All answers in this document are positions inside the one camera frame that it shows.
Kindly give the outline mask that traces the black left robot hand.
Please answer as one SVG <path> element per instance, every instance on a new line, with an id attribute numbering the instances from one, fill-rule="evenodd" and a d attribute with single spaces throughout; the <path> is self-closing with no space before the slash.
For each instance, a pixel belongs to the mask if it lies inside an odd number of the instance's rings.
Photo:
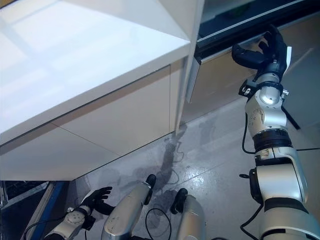
<path id="1" fill-rule="evenodd" d="M 105 203 L 104 200 L 108 199 L 112 189 L 112 186 L 97 189 L 91 195 L 86 197 L 80 205 L 87 206 L 88 208 L 90 208 L 91 212 L 93 212 L 93 210 L 96 210 L 100 214 L 109 216 L 115 209 L 115 206 L 111 206 Z"/>

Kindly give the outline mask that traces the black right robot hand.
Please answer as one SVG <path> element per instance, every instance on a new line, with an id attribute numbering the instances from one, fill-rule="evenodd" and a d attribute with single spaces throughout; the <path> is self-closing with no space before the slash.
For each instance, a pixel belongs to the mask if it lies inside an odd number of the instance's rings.
<path id="1" fill-rule="evenodd" d="M 232 59 L 239 65 L 257 70 L 256 77 L 264 74 L 275 74 L 280 79 L 287 69 L 288 46 L 283 36 L 274 25 L 269 25 L 258 47 L 261 51 L 242 48 L 239 44 L 232 46 Z"/>

